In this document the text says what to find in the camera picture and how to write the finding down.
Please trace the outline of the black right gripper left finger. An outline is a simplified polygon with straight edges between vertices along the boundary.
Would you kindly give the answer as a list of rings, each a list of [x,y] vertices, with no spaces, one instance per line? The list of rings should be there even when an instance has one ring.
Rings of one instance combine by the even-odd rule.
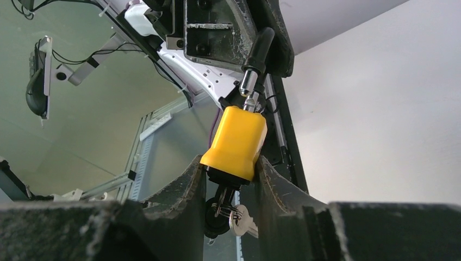
[[[202,260],[206,181],[196,156],[141,202],[1,205],[1,260]]]

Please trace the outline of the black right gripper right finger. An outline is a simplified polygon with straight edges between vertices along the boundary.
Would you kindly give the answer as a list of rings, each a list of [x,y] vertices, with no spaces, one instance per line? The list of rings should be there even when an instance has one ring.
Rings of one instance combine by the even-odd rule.
[[[460,260],[460,206],[447,203],[323,203],[255,166],[260,260]]]

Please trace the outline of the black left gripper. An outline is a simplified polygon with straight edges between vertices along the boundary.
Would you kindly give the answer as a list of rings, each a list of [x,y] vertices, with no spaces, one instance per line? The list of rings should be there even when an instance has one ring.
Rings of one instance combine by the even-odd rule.
[[[258,34],[274,37],[265,60],[268,74],[289,77],[294,49],[279,1],[146,1],[147,18],[168,49],[199,64],[240,71]]]

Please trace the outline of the key bunch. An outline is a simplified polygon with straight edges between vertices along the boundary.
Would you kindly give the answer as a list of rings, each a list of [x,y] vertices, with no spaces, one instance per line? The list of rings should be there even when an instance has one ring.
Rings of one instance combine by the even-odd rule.
[[[204,235],[215,239],[231,231],[236,237],[249,234],[259,238],[258,227],[243,204],[232,205],[236,190],[219,185],[215,196],[205,203]]]

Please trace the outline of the yellow padlock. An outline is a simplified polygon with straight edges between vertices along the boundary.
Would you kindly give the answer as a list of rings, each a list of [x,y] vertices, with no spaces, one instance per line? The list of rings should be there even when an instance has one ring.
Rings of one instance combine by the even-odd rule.
[[[258,32],[243,65],[244,77],[239,93],[245,98],[242,108],[227,106],[210,149],[200,164],[207,168],[210,181],[233,190],[252,182],[255,164],[266,134],[266,119],[256,112],[254,90],[258,80],[266,76],[266,58],[275,31],[266,27]]]

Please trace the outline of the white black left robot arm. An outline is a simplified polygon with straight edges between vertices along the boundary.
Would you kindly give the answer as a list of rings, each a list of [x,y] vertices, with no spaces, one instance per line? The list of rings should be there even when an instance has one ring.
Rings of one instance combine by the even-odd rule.
[[[120,14],[148,53],[217,105],[288,77],[294,49],[279,1],[129,1]]]

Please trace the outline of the monitor on arm mount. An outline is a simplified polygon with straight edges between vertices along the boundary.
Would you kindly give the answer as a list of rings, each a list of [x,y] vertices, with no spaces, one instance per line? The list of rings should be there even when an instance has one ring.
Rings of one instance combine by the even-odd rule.
[[[114,34],[101,49],[89,55],[82,62],[71,62],[62,59],[58,66],[52,65],[52,59],[58,57],[53,49],[53,39],[44,36],[36,42],[30,53],[30,79],[26,87],[26,103],[30,111],[41,121],[49,119],[51,112],[51,84],[53,82],[69,82],[78,86],[107,57],[117,51],[128,51],[129,42]]]

